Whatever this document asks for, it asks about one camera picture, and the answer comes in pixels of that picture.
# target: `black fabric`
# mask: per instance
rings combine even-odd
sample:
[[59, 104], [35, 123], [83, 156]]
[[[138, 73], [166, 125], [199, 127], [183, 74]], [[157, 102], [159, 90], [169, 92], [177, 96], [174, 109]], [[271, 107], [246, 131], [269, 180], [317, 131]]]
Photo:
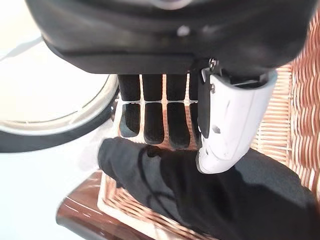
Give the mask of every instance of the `black fabric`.
[[186, 95], [187, 76], [180, 74], [166, 75], [166, 99], [182, 101]]
[[147, 144], [161, 144], [165, 139], [162, 104], [152, 102], [145, 104], [144, 140]]
[[124, 101], [140, 100], [139, 75], [118, 75], [121, 98]]
[[146, 101], [161, 101], [162, 99], [162, 75], [143, 74], [143, 97]]
[[136, 137], [140, 131], [140, 104], [122, 105], [122, 116], [119, 124], [121, 136]]
[[190, 133], [187, 126], [185, 104], [170, 102], [166, 106], [169, 142], [174, 149], [187, 149]]
[[220, 240], [318, 240], [311, 192], [275, 160], [250, 150], [230, 170], [205, 175], [196, 151], [105, 139], [100, 168], [143, 205]]

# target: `robotic hand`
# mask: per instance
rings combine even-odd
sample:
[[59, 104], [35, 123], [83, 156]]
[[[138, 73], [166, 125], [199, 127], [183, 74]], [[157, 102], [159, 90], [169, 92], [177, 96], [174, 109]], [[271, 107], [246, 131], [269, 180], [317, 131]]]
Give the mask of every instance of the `robotic hand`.
[[48, 47], [87, 72], [199, 75], [197, 167], [213, 174], [249, 150], [317, 0], [26, 2]]

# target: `wicker basket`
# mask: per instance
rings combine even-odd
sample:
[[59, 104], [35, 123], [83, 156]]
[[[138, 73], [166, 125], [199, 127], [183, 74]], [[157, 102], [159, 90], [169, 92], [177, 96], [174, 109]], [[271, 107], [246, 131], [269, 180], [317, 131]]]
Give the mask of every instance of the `wicker basket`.
[[[320, 206], [320, 9], [310, 23], [307, 42], [300, 56], [278, 69], [278, 81], [269, 107], [251, 147], [272, 157], [295, 171], [302, 182], [316, 196]], [[187, 126], [192, 132], [189, 112], [188, 83], [184, 100]], [[167, 130], [166, 76], [163, 76], [163, 123]], [[141, 94], [141, 126], [134, 142], [144, 143], [144, 100]], [[113, 135], [119, 136], [122, 114], [120, 101], [115, 114]], [[195, 139], [190, 134], [190, 149]], [[161, 148], [171, 148], [165, 131]], [[214, 239], [199, 235], [177, 222], [141, 205], [115, 181], [103, 175], [98, 197], [101, 211], [117, 218], [147, 236], [158, 239]]]

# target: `black robotic finger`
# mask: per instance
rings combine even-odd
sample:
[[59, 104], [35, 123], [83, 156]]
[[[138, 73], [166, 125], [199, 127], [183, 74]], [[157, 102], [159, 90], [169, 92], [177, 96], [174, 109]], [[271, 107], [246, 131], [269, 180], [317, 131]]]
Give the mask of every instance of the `black robotic finger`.
[[139, 75], [118, 75], [121, 98], [124, 101], [140, 100]]
[[124, 104], [120, 120], [120, 132], [124, 138], [136, 137], [140, 131], [140, 105]]
[[198, 100], [198, 81], [199, 72], [193, 71], [189, 77], [189, 99], [193, 101]]
[[185, 104], [170, 102], [167, 104], [169, 142], [175, 149], [186, 149], [190, 143]]
[[198, 128], [198, 104], [192, 103], [190, 104], [189, 108], [190, 108], [192, 132], [195, 139], [195, 143], [198, 146], [200, 141], [200, 132]]
[[166, 99], [182, 101], [186, 95], [187, 76], [181, 74], [166, 75]]
[[152, 102], [145, 104], [144, 140], [147, 144], [161, 144], [165, 138], [162, 104]]
[[146, 101], [161, 101], [162, 99], [162, 75], [142, 75], [143, 96]]

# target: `dark sleeve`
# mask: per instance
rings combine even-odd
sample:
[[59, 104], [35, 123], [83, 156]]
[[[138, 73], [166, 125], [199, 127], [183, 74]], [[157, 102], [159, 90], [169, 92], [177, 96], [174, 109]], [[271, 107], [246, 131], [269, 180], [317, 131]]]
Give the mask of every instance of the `dark sleeve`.
[[230, 170], [197, 171], [195, 153], [162, 158], [161, 174], [184, 221], [221, 240], [318, 240], [311, 192], [281, 163], [250, 150]]
[[311, 192], [275, 160], [250, 150], [227, 172], [204, 175], [196, 151], [106, 139], [101, 169], [143, 205], [220, 240], [316, 240]]

